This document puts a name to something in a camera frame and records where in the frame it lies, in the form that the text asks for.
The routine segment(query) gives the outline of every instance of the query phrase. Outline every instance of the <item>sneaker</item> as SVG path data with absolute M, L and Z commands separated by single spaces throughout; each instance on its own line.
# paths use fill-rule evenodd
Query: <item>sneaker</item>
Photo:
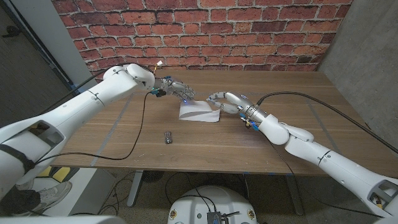
M 32 190 L 33 187 L 33 183 L 34 183 L 35 179 L 32 179 L 24 184 L 21 185 L 15 185 L 17 187 L 18 190 Z
M 62 199 L 67 196 L 71 188 L 72 188 L 72 183 L 66 181 L 50 189 L 41 190 L 39 192 L 40 204 L 38 204 L 38 206 L 32 209 L 32 211 L 37 213 L 43 213 L 52 206 L 60 203 L 60 201 L 62 201 Z M 32 212 L 25 212 L 22 214 L 17 214 L 16 216 L 29 216 L 31 214 Z

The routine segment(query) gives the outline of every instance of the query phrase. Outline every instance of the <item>gray wall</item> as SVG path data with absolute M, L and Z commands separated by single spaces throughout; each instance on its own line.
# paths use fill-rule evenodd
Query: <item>gray wall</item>
M 398 147 L 398 1 L 353 1 L 318 70 Z

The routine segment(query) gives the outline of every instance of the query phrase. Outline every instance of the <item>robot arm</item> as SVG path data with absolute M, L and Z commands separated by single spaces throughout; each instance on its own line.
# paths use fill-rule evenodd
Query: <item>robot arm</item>
M 226 98 L 234 105 L 220 103 Z M 278 122 L 245 96 L 230 92 L 212 94 L 207 99 L 227 113 L 241 113 L 246 126 L 262 132 L 270 142 L 283 145 L 287 152 L 315 164 L 342 186 L 354 193 L 370 210 L 382 217 L 398 216 L 398 180 L 376 174 L 313 141 L 313 135 L 301 128 Z
M 73 133 L 103 108 L 136 90 L 153 89 L 183 100 L 195 94 L 189 86 L 170 78 L 157 79 L 136 64 L 112 67 L 103 82 L 54 110 L 1 128 L 0 199 L 14 184 L 23 184 L 47 168 L 55 158 L 35 162 L 60 153 Z

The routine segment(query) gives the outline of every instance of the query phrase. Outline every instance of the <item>dark floor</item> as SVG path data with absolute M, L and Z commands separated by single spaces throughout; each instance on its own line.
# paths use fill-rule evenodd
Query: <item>dark floor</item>
M 118 180 L 131 170 L 108 170 Z M 165 184 L 174 172 L 165 172 L 157 182 L 144 182 L 139 192 L 136 205 L 126 206 L 126 200 L 119 204 L 119 216 L 126 223 L 167 223 L 171 204 L 165 196 Z M 193 185 L 217 184 L 229 187 L 244 195 L 245 189 L 236 174 L 205 174 L 189 173 Z M 369 212 L 351 192 L 329 177 L 298 177 L 299 189 L 305 209 L 305 215 L 298 216 L 294 212 L 287 184 L 279 175 L 246 175 L 249 187 L 249 201 L 257 213 L 257 221 L 262 224 L 272 223 L 373 223 L 377 218 L 368 215 L 348 212 L 320 204 L 314 197 L 335 206 Z M 123 199 L 129 193 L 131 181 L 125 180 L 117 187 L 118 198 Z M 170 200 L 191 190 L 188 179 L 183 174 L 174 176 L 168 186 Z M 116 203 L 116 197 L 110 197 L 106 204 Z M 115 215 L 113 208 L 104 214 Z

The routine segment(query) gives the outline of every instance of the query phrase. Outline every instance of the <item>white round robot body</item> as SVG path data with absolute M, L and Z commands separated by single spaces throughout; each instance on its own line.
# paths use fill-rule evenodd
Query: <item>white round robot body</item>
M 228 223 L 257 224 L 253 206 L 237 192 L 214 185 L 202 186 L 197 189 L 201 196 L 211 199 L 215 207 L 213 203 L 206 198 L 189 197 L 188 195 L 198 195 L 197 191 L 192 189 L 183 195 L 186 197 L 179 198 L 173 203 L 169 212 L 168 224 L 207 224 L 207 213 L 209 212 L 209 208 L 206 203 L 210 207 L 211 212 L 214 212 L 216 208 L 216 211 L 220 212 L 221 216 L 239 212 L 228 216 Z M 212 220 L 210 223 L 222 224 L 226 222 Z

